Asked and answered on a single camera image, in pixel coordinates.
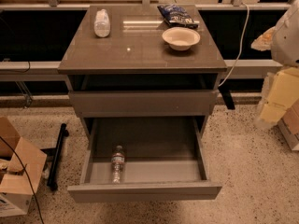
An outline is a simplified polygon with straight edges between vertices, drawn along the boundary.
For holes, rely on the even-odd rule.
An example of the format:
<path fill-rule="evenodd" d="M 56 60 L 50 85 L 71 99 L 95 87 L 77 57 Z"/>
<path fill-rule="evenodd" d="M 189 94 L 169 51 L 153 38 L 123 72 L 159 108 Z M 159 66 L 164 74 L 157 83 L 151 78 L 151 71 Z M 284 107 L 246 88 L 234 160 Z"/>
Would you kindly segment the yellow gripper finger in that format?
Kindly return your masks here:
<path fill-rule="evenodd" d="M 298 99 L 298 68 L 289 67 L 276 74 L 268 73 L 263 82 L 262 99 L 257 106 L 255 125 L 260 129 L 271 129 Z"/>

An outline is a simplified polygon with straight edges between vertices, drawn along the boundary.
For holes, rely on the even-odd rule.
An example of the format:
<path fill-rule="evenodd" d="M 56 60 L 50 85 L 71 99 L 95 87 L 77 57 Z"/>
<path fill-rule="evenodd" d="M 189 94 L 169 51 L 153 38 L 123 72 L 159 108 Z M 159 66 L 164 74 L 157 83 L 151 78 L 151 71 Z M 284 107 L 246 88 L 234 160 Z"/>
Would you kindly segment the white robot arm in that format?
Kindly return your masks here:
<path fill-rule="evenodd" d="M 277 125 L 299 99 L 299 0 L 295 0 L 277 24 L 256 38 L 251 47 L 270 50 L 282 68 L 268 73 L 263 82 L 255 124 L 261 129 Z"/>

